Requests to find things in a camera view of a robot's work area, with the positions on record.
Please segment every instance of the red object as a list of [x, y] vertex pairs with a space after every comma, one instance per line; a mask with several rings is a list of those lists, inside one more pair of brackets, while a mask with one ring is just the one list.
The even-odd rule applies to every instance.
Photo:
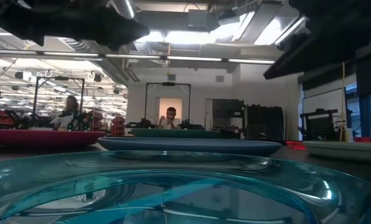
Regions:
[[304, 147], [303, 142], [301, 141], [285, 141], [285, 142], [289, 147], [293, 149], [302, 149], [302, 150], [306, 149], [306, 147]]
[[112, 120], [111, 124], [111, 134], [114, 136], [123, 136], [124, 132], [124, 122], [126, 120], [121, 116], [117, 116], [115, 119]]
[[12, 121], [12, 119], [6, 114], [6, 112], [1, 110], [0, 110], [0, 125], [14, 127], [14, 122]]
[[354, 137], [354, 142], [371, 142], [370, 137]]
[[105, 136], [102, 132], [0, 129], [1, 146], [87, 146]]
[[91, 116], [93, 116], [93, 121], [90, 124], [90, 128], [92, 131], [101, 131], [104, 128], [103, 122], [101, 122], [104, 120], [103, 114], [95, 111], [89, 111], [86, 114], [86, 119], [89, 119]]

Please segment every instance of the plate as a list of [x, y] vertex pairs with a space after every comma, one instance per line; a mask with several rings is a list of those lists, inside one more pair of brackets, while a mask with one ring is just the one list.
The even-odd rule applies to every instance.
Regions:
[[176, 130], [176, 129], [147, 129], [133, 128], [131, 132], [136, 137], [146, 138], [203, 138], [215, 139], [220, 137], [216, 131], [205, 130]]
[[97, 143], [103, 132], [0, 129], [1, 146], [87, 146]]
[[371, 162], [371, 143], [304, 141], [303, 144], [312, 155]]
[[182, 138], [100, 138], [107, 150], [157, 150], [229, 153], [249, 156], [269, 156], [281, 147], [275, 142], [230, 139]]
[[318, 166], [229, 154], [28, 157], [0, 162], [0, 223], [371, 224], [371, 183]]

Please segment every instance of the red plate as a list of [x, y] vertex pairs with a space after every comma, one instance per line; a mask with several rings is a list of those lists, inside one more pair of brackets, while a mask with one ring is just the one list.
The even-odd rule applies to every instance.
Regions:
[[1, 146], [87, 146], [97, 143], [103, 132], [0, 129]]

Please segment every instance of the man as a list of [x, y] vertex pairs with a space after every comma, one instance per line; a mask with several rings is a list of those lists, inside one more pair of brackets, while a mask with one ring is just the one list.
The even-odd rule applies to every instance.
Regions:
[[169, 107], [166, 110], [166, 118], [165, 116], [161, 116], [158, 122], [158, 129], [180, 129], [178, 125], [180, 124], [180, 120], [175, 118], [176, 117], [176, 109], [173, 107]]

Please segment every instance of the doorway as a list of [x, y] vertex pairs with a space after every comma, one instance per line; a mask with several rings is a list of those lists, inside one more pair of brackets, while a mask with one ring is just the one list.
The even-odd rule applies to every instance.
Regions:
[[177, 98], [159, 98], [157, 97], [156, 105], [156, 117], [155, 120], [158, 121], [161, 116], [166, 117], [166, 110], [169, 107], [174, 107], [176, 109], [176, 118], [182, 119], [183, 111], [183, 100]]

